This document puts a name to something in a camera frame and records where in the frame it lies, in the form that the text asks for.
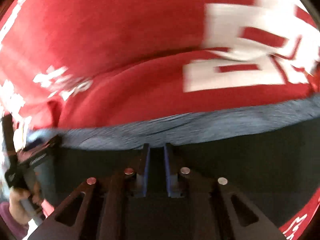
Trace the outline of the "pink sleeve forearm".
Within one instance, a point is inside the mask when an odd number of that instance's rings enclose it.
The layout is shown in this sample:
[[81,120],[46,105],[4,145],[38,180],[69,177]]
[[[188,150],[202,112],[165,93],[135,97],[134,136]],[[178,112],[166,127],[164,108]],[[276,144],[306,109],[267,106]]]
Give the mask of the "pink sleeve forearm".
[[12,239],[24,239],[28,234],[29,224],[19,224],[9,212],[9,203],[1,203],[1,233]]

